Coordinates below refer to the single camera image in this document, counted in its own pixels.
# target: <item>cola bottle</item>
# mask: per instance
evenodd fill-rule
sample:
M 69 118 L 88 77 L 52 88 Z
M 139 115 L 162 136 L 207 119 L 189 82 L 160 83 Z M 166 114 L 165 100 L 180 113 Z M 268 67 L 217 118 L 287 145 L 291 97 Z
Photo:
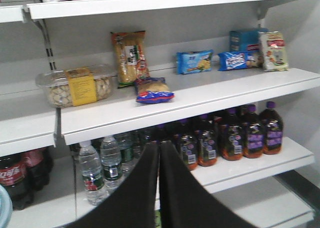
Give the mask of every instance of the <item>cola bottle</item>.
M 21 154 L 0 157 L 0 184 L 7 190 L 13 209 L 24 209 L 34 201 Z
M 34 190 L 42 190 L 49 184 L 49 173 L 41 148 L 22 153 L 24 164 L 28 172 L 31 187 Z

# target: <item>soda bottle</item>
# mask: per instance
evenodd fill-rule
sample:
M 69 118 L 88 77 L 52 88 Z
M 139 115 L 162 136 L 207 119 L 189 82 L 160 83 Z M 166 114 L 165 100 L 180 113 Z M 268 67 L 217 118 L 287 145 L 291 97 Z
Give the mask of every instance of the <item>soda bottle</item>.
M 22 157 L 31 187 L 34 190 L 42 190 L 45 185 L 49 184 L 50 178 L 41 148 L 23 152 Z
M 241 117 L 243 127 L 243 155 L 258 158 L 263 153 L 264 127 L 256 114 L 256 106 L 247 106 L 247 112 Z
M 282 147 L 284 122 L 274 109 L 275 107 L 275 102 L 268 101 L 266 103 L 266 109 L 259 115 L 259 119 L 264 125 L 265 139 L 263 152 L 265 154 L 278 154 Z
M 98 152 L 91 146 L 91 141 L 80 142 L 79 163 L 85 185 L 88 202 L 100 204 L 109 192 L 102 176 L 102 166 Z
M 120 148 L 112 135 L 102 140 L 100 158 L 105 184 L 113 191 L 121 184 L 122 169 Z
M 219 124 L 218 147 L 226 160 L 239 160 L 243 156 L 241 122 L 235 108 L 229 108 L 227 112 Z
M 198 116 L 193 122 L 193 130 L 198 143 L 198 164 L 211 166 L 217 161 L 217 136 L 208 115 Z
M 187 119 L 179 120 L 180 126 L 178 127 L 178 138 L 176 148 L 180 154 L 181 159 L 189 168 L 194 170 L 197 165 L 198 151 L 197 151 L 197 139 L 191 132 L 188 126 Z
M 7 190 L 13 209 L 22 210 L 33 203 L 34 194 L 21 154 L 0 157 L 0 184 Z

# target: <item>plastic container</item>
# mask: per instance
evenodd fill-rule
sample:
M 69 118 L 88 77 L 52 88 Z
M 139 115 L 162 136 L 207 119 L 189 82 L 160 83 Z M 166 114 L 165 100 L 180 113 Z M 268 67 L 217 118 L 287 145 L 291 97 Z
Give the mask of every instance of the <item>plastic container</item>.
M 55 108 L 93 103 L 112 94 L 113 70 L 106 64 L 52 71 L 35 78 Z

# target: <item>cracker package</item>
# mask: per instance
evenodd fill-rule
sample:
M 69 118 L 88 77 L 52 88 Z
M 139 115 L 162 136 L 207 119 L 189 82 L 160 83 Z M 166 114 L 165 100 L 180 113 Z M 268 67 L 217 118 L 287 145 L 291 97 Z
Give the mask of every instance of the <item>cracker package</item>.
M 281 32 L 259 32 L 259 42 L 265 71 L 286 71 L 289 69 L 286 45 Z
M 145 31 L 112 33 L 111 38 L 117 60 L 118 87 L 130 86 L 136 79 L 149 77 L 144 49 Z

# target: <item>packaged snack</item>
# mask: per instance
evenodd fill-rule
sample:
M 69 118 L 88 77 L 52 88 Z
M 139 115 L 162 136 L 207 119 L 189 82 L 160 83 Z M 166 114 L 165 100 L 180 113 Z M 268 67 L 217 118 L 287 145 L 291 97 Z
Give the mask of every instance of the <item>packaged snack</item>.
M 112 33 L 112 44 L 117 60 L 119 88 L 134 84 L 136 79 L 149 77 L 145 58 L 145 31 Z
M 49 103 L 65 108 L 93 103 L 112 94 L 112 69 L 105 64 L 39 74 L 35 83 L 42 87 Z
M 265 71 L 286 71 L 289 69 L 286 45 L 281 32 L 259 33 L 260 50 Z
M 177 73 L 194 74 L 211 71 L 213 54 L 213 50 L 177 53 Z
M 256 68 L 262 64 L 260 53 L 257 51 L 224 52 L 218 55 L 220 57 L 219 71 Z
M 146 79 L 137 79 L 134 85 L 137 94 L 136 101 L 139 103 L 162 103 L 169 101 L 175 96 L 166 85 L 165 78 L 149 77 Z

